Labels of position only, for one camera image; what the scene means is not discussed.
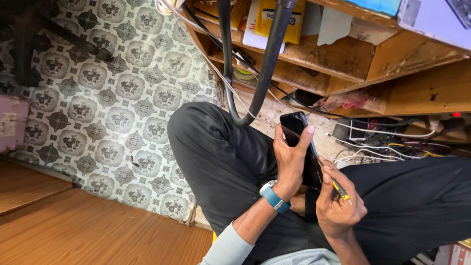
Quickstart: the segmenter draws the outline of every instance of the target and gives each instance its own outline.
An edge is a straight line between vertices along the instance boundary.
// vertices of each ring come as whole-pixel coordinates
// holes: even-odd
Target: black smartphone
[[[280,123],[286,142],[290,147],[295,147],[299,142],[302,131],[308,126],[306,115],[302,111],[281,115]],[[317,152],[312,140],[306,151],[302,176],[303,185],[321,189],[322,171],[317,161]]]

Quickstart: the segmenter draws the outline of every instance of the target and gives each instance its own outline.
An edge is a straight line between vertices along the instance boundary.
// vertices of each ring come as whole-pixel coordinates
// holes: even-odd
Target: gray shirt
[[[252,248],[252,245],[239,236],[231,223],[219,235],[199,265],[241,265]],[[331,251],[315,248],[274,257],[262,265],[340,265],[340,262]]]

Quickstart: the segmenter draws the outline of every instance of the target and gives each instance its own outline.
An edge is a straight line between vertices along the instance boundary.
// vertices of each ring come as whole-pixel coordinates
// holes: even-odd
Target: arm
[[[352,230],[353,225],[367,214],[365,204],[346,175],[324,157],[319,157],[319,159],[323,164],[324,181],[316,202],[316,214],[322,232],[337,253],[340,263],[343,265],[369,265],[370,263]],[[332,185],[332,177],[350,196],[352,205],[340,196],[332,199],[333,192],[337,192]]]
[[[278,163],[278,180],[272,189],[285,202],[296,194],[302,183],[306,149],[313,134],[314,126],[307,126],[298,145],[289,147],[283,139],[281,125],[276,125],[273,148]],[[200,265],[240,265],[277,213],[265,198],[259,199],[223,231]]]

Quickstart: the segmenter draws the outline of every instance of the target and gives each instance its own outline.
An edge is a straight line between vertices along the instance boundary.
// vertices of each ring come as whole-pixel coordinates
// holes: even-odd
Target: yellow screwdriver
[[[321,166],[324,166],[324,164],[322,164],[322,161],[317,156],[316,156],[316,159],[319,161]],[[352,202],[350,201],[350,196],[345,192],[345,190],[342,188],[342,186],[340,186],[340,184],[334,178],[331,177],[331,179],[332,179],[333,186],[339,192],[339,194],[343,198],[343,200],[348,200],[350,205],[352,205]]]

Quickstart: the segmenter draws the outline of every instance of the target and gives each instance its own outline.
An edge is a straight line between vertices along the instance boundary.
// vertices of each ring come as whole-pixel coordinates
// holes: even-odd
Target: wristwatch
[[[269,181],[267,184],[263,185],[260,189],[260,195],[265,197],[267,202],[273,206],[273,209],[279,213],[284,213],[291,207],[291,203],[284,202],[272,189],[273,185],[276,183],[276,180]]]

